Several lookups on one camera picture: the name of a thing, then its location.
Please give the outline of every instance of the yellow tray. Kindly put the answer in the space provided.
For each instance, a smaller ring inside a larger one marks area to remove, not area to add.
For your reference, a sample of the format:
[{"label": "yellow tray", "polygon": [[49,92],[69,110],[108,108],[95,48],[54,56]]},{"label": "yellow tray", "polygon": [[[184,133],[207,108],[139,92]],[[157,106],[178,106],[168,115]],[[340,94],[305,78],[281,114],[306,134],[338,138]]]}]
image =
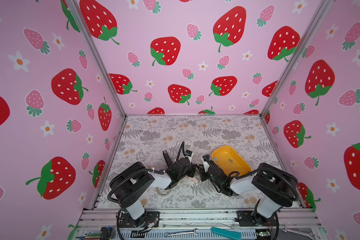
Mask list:
[{"label": "yellow tray", "polygon": [[238,171],[241,176],[252,171],[244,159],[230,146],[222,146],[213,151],[212,159],[227,175]]}]

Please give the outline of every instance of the pink wallpaper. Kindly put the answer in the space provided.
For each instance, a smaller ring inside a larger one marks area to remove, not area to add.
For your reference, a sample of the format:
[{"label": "pink wallpaper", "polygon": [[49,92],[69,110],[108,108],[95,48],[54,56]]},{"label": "pink wallpaper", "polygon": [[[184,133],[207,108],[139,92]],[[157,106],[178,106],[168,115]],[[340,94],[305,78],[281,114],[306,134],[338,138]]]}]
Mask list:
[{"label": "pink wallpaper", "polygon": [[0,1],[0,239],[67,239],[113,144],[121,118],[77,30],[59,0]]},{"label": "pink wallpaper", "polygon": [[339,0],[270,112],[307,207],[332,239],[360,239],[360,0]]},{"label": "pink wallpaper", "polygon": [[128,114],[261,111],[319,0],[77,0]]}]

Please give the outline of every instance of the wrench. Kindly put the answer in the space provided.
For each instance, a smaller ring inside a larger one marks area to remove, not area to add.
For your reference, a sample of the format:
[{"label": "wrench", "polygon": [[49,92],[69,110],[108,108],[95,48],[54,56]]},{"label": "wrench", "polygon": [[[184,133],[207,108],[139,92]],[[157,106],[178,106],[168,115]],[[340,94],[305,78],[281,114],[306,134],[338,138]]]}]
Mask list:
[{"label": "wrench", "polygon": [[188,231],[188,232],[172,232],[172,233],[166,232],[166,233],[164,233],[164,237],[179,236],[179,235],[184,235],[184,234],[199,235],[199,230],[197,228],[195,228],[192,231]]},{"label": "wrench", "polygon": [[284,232],[292,232],[292,233],[296,233],[296,234],[299,234],[299,235],[307,236],[307,237],[309,237],[309,238],[312,239],[312,240],[316,240],[316,237],[315,237],[315,235],[314,235],[312,232],[310,232],[310,233],[299,232],[299,231],[296,231],[296,230],[292,230],[292,229],[286,228],[284,224],[283,224],[283,228],[282,228],[282,229],[283,229]]}]

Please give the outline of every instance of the strawberry wallpaper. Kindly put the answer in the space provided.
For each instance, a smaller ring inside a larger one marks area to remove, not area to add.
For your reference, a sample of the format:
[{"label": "strawberry wallpaper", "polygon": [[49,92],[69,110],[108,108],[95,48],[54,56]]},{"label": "strawberry wallpaper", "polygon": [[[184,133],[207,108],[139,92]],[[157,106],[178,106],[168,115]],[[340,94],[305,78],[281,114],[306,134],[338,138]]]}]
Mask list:
[{"label": "strawberry wallpaper", "polygon": [[306,46],[268,123],[327,236],[360,239],[360,0],[339,0]]},{"label": "strawberry wallpaper", "polygon": [[76,1],[128,114],[258,113],[320,3]]},{"label": "strawberry wallpaper", "polygon": [[67,239],[121,118],[65,2],[10,3],[0,1],[0,239]]}]

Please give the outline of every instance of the teal screwdriver handle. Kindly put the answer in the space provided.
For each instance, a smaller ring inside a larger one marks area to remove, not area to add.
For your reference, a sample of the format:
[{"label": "teal screwdriver handle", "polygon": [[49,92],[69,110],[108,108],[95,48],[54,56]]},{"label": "teal screwdriver handle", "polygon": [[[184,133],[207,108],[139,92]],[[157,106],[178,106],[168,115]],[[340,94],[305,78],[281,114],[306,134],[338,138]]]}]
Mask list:
[{"label": "teal screwdriver handle", "polygon": [[217,228],[217,227],[212,227],[211,231],[212,231],[212,233],[215,233],[217,235],[220,235],[220,236],[223,236],[223,237],[226,237],[229,239],[233,239],[233,240],[241,239],[241,234],[239,232],[228,231],[228,230]]}]

